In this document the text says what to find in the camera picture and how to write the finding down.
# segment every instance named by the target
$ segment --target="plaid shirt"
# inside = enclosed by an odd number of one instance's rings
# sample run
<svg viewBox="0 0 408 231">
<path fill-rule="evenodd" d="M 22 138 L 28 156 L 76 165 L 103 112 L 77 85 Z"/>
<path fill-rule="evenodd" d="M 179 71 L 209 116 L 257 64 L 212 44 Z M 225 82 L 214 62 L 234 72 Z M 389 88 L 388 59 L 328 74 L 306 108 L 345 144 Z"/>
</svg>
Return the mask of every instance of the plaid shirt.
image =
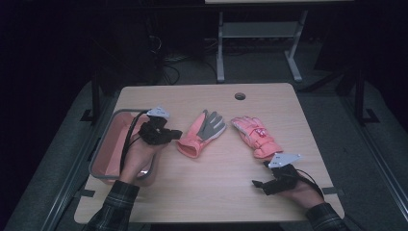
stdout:
<svg viewBox="0 0 408 231">
<path fill-rule="evenodd" d="M 92 217 L 84 230 L 125 231 L 128 228 L 139 187 L 115 181 L 103 207 Z M 319 204 L 306 213 L 315 231 L 346 231 L 343 220 L 330 204 Z"/>
<path fill-rule="evenodd" d="M 315 231 L 346 231 L 344 221 L 328 203 L 319 204 L 306 213 L 306 218 L 312 224 Z"/>
<path fill-rule="evenodd" d="M 116 180 L 102 208 L 92 217 L 84 230 L 127 230 L 139 189 L 137 186 Z"/>
</svg>

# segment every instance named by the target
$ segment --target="person's left hand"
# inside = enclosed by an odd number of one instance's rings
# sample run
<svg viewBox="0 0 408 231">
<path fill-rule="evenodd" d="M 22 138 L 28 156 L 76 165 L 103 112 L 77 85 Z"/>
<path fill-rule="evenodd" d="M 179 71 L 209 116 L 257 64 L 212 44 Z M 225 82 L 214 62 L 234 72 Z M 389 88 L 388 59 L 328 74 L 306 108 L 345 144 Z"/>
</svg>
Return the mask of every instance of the person's left hand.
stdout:
<svg viewBox="0 0 408 231">
<path fill-rule="evenodd" d="M 129 147 L 125 164 L 119 177 L 120 181 L 128 184 L 134 184 L 138 174 L 144 167 L 150 164 L 153 156 L 168 145 L 168 143 L 149 145 L 142 139 L 137 140 L 138 137 L 139 135 L 136 134 L 130 139 L 130 143 L 134 140 L 136 141 L 134 141 Z"/>
</svg>

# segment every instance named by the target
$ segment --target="glove cuff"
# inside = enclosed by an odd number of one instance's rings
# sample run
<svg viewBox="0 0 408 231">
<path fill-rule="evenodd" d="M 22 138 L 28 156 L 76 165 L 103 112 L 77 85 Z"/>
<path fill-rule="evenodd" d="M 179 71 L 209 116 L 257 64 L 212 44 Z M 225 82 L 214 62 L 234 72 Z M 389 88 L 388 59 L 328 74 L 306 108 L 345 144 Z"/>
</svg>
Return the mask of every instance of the glove cuff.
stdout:
<svg viewBox="0 0 408 231">
<path fill-rule="evenodd" d="M 264 143 L 259 148 L 255 149 L 254 157 L 259 159 L 264 159 L 267 157 L 271 157 L 276 152 L 282 152 L 282 147 L 276 144 L 276 142 L 267 142 Z"/>
<path fill-rule="evenodd" d="M 184 155 L 197 158 L 202 149 L 202 142 L 194 139 L 180 139 L 176 142 L 177 149 Z"/>
</svg>

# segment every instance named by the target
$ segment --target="wooden table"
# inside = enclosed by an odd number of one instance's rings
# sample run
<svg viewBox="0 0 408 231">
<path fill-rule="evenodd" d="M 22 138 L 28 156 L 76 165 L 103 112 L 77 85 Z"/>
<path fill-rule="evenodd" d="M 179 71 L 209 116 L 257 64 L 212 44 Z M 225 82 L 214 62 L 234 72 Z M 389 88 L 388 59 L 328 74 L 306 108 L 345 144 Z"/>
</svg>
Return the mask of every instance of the wooden table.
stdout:
<svg viewBox="0 0 408 231">
<path fill-rule="evenodd" d="M 235 94 L 244 93 L 244 100 Z M 115 111 L 162 106 L 170 112 L 169 129 L 187 132 L 203 109 L 219 112 L 227 129 L 199 158 L 191 159 L 172 142 L 163 150 L 155 183 L 142 188 L 131 222 L 247 222 L 303 220 L 303 209 L 279 195 L 266 196 L 251 180 L 269 181 L 271 171 L 253 158 L 231 124 L 236 116 L 256 116 L 287 153 L 303 158 L 293 165 L 311 174 L 320 187 L 333 187 L 308 122 L 289 84 L 132 87 L 122 90 Z M 75 220 L 86 223 L 102 207 L 111 189 L 92 176 Z M 325 196 L 337 213 L 344 211 L 336 194 Z"/>
</svg>

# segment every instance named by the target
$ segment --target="orange glove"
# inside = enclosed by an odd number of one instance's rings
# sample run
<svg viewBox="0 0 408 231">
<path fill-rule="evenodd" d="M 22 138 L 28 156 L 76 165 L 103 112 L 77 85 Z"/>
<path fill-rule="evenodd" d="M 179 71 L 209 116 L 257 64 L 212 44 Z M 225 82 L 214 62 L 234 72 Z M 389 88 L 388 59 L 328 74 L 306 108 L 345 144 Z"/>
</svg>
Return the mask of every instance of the orange glove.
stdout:
<svg viewBox="0 0 408 231">
<path fill-rule="evenodd" d="M 195 120 L 184 138 L 176 142 L 177 149 L 184 155 L 197 158 L 201 150 L 212 140 L 221 136 L 226 124 L 217 112 L 208 115 L 204 110 Z"/>
<path fill-rule="evenodd" d="M 255 149 L 255 158 L 272 158 L 275 152 L 283 151 L 259 118 L 235 117 L 231 119 L 231 122 L 240 131 L 243 141 Z"/>
</svg>

